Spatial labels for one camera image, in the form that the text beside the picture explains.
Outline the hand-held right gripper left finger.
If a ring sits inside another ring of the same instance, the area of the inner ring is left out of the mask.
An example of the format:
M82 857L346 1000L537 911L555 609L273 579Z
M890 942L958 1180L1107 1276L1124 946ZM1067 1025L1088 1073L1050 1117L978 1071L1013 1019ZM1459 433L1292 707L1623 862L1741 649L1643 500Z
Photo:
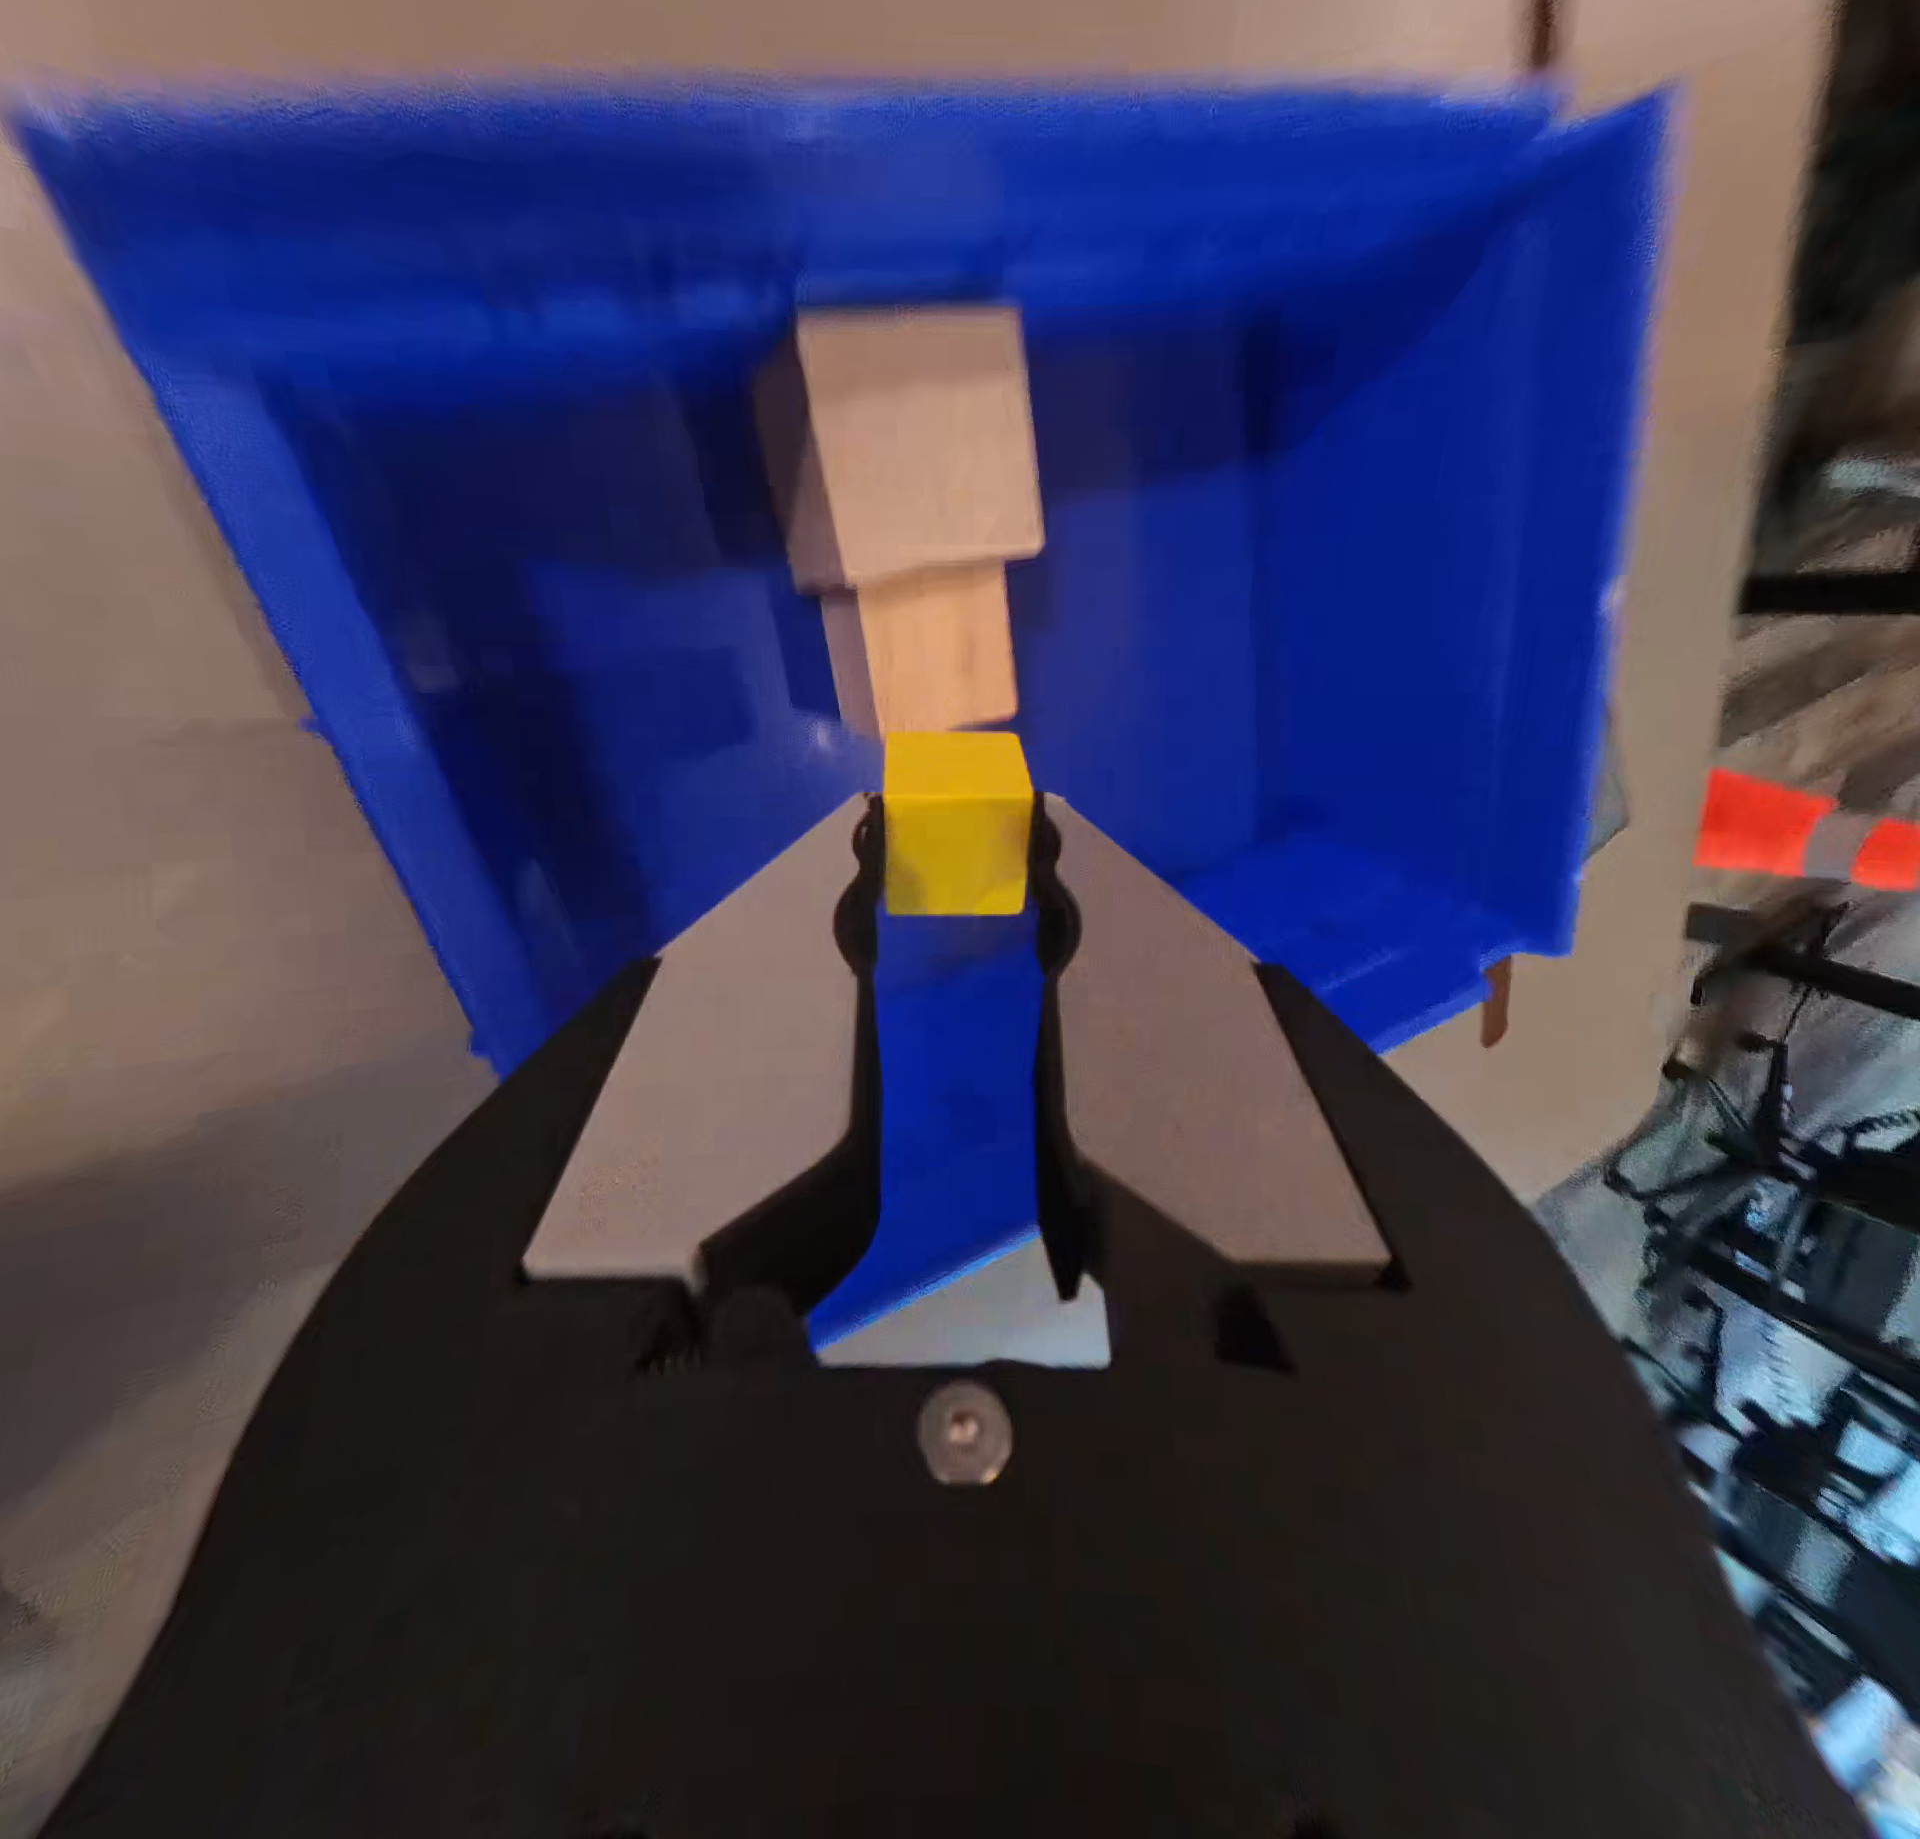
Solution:
M880 1214L883 847L855 795L660 952L525 1277L805 1315L855 1272Z

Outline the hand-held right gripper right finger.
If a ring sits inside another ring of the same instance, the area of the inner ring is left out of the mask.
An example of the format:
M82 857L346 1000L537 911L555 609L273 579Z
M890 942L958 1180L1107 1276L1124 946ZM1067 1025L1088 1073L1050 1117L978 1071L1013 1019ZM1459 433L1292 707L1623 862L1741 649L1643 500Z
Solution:
M1380 1277L1386 1242L1257 958L1060 795L1032 825L1038 1211L1060 1298L1100 1272L1116 1199L1231 1272Z

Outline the small yellow cube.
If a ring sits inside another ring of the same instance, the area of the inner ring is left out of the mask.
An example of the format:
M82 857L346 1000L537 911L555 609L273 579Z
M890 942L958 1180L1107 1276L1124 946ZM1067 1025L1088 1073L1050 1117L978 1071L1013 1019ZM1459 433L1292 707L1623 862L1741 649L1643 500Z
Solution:
M890 915L1025 911L1036 789L1013 731L891 734L880 776Z

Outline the medium wooden cube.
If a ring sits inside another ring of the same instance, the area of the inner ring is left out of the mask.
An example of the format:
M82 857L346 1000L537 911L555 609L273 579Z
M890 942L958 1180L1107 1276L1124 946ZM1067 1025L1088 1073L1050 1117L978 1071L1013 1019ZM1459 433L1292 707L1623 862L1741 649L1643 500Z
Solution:
M861 737L1012 723L1005 563L929 568L818 599L840 720Z

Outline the large wooden cube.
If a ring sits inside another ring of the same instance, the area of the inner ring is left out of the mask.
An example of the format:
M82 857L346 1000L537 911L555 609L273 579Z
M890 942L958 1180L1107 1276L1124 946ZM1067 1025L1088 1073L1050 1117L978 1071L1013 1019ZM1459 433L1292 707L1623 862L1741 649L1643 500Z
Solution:
M801 311L755 373L752 412L804 596L1043 551L1013 304Z

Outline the blue plastic bin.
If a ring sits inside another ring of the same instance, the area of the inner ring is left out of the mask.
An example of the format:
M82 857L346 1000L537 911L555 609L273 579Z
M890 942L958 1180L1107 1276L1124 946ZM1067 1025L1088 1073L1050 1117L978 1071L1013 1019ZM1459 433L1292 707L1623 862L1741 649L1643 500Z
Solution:
M1108 1203L1141 1342L1284 1369L1264 1299L1395 1281L1372 1049L1575 930L1613 653L1667 100L1581 120L1342 92L489 91L17 119L471 1034L510 1066L323 1316L396 1265L642 1369L848 1331L1041 1238L1033 894L876 906L880 1214L799 1315L767 1288L525 1277L660 952L855 795L752 379L811 310L1020 310L1043 551L1005 564L1036 801L1214 917L1388 1248L1231 1272Z

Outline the grey desk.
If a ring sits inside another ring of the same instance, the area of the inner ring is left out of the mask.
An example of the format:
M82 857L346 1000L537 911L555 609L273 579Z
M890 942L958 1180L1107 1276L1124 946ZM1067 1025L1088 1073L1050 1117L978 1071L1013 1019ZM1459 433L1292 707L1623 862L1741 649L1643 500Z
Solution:
M20 81L495 70L1683 88L1575 955L1394 1053L1524 1200L1650 1105L1837 0L5 0ZM436 958L24 161L5 152L5 1835L165 1616L368 1211L484 1098Z

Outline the orange traffic cone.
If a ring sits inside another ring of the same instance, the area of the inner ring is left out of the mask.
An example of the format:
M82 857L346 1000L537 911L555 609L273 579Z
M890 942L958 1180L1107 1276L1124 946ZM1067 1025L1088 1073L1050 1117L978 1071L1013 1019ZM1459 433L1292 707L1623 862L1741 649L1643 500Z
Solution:
M1919 825L1716 767L1703 795L1693 865L1780 882L1917 893Z

